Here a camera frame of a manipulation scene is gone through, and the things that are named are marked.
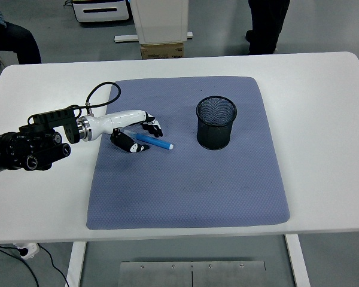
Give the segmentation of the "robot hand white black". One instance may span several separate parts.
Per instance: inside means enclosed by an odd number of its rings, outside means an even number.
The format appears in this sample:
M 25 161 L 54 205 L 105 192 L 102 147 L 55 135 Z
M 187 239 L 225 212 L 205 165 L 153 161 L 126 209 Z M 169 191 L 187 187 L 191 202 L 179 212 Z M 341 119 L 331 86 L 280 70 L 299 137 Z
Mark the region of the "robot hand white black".
M 136 143 L 131 137 L 121 131 L 121 129 L 140 124 L 144 130 L 159 138 L 163 136 L 161 126 L 156 117 L 142 110 L 128 110 L 108 114 L 103 117 L 85 116 L 81 118 L 86 135 L 84 141 L 93 141 L 101 134 L 111 135 L 111 142 L 129 153 L 138 153 L 149 149 L 148 145 Z

